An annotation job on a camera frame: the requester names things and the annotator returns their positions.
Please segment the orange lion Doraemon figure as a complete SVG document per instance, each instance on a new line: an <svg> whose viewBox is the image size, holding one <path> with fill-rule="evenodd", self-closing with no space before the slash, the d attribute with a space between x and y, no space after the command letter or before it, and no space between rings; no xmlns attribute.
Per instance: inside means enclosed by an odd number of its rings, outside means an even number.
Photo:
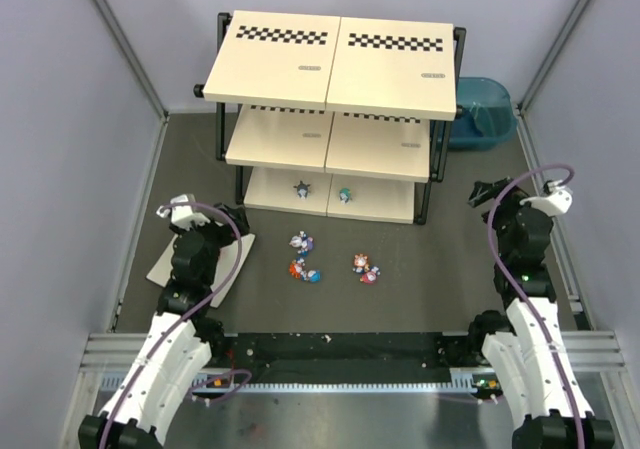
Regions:
<svg viewBox="0 0 640 449"><path fill-rule="evenodd" d="M363 274L367 273L369 270L369 257L363 253L356 254L353 261L353 271L357 274Z"/></svg>

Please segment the pink-hooded Doraemon figure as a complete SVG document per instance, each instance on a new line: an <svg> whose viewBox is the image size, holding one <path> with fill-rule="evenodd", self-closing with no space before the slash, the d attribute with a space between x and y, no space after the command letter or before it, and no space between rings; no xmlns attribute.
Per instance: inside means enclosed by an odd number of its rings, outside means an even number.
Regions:
<svg viewBox="0 0 640 449"><path fill-rule="evenodd" d="M361 275L359 281L364 284L372 285L378 281L380 274L381 271L378 266L371 266L369 267L368 271L364 272Z"/></svg>

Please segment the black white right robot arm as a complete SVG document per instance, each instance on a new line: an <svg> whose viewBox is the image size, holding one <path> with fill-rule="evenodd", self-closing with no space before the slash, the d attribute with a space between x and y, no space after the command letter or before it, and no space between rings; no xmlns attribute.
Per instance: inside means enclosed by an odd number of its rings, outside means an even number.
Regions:
<svg viewBox="0 0 640 449"><path fill-rule="evenodd" d="M494 370L508 404L514 448L611 448L615 434L599 419L575 377L546 264L554 219L572 205L559 181L532 196L511 179L477 181L468 203L492 208L482 219L495 258L494 287L505 311L486 311L469 327L468 347Z"/></svg>

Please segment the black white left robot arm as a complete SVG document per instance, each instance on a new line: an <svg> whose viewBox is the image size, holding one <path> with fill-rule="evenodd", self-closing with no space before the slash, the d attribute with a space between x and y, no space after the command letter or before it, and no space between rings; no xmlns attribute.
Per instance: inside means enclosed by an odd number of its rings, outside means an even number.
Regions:
<svg viewBox="0 0 640 449"><path fill-rule="evenodd" d="M114 395L78 428L82 448L161 448L192 381L229 354L211 302L235 281L254 240L246 211L173 198L156 214L175 238L169 274L141 349Z"/></svg>

